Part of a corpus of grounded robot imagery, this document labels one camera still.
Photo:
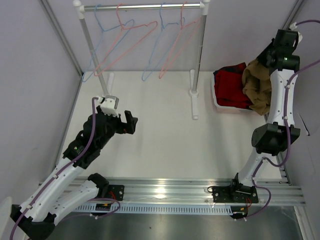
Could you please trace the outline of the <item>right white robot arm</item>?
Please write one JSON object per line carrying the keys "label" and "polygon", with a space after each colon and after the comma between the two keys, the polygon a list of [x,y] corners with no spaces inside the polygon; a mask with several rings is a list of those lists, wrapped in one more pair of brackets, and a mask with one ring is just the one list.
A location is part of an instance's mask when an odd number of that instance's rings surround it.
{"label": "right white robot arm", "polygon": [[300,136],[293,117],[295,82],[300,69],[300,57],[294,55],[299,33],[279,29],[275,38],[257,57],[270,76],[270,110],[265,125],[254,130],[251,137],[252,153],[242,170],[235,175],[228,196],[239,202],[255,190],[253,181],[263,163],[273,164],[271,158],[289,152],[291,144]]}

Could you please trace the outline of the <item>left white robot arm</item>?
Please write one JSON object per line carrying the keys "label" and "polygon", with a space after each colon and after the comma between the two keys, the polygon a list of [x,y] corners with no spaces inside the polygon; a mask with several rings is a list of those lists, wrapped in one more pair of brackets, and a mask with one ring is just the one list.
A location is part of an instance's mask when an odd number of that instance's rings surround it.
{"label": "left white robot arm", "polygon": [[62,193],[100,155],[115,134],[135,133],[138,118],[128,110],[124,114],[126,121],[122,122],[120,117],[106,115],[99,109],[93,111],[36,192],[20,205],[12,205],[10,217],[14,226],[10,239],[20,228],[31,240],[45,240],[64,217],[85,202],[103,200],[112,204],[123,199],[124,186],[111,185],[98,173],[91,174],[68,195],[62,196]]}

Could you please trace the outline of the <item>tan brown skirt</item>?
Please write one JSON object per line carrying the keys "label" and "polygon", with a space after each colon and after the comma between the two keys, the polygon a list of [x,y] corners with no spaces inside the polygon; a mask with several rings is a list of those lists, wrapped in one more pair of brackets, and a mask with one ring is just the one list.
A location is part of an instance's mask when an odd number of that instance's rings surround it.
{"label": "tan brown skirt", "polygon": [[242,73],[242,92],[250,99],[249,108],[260,116],[270,112],[272,84],[269,70],[257,59],[248,63]]}

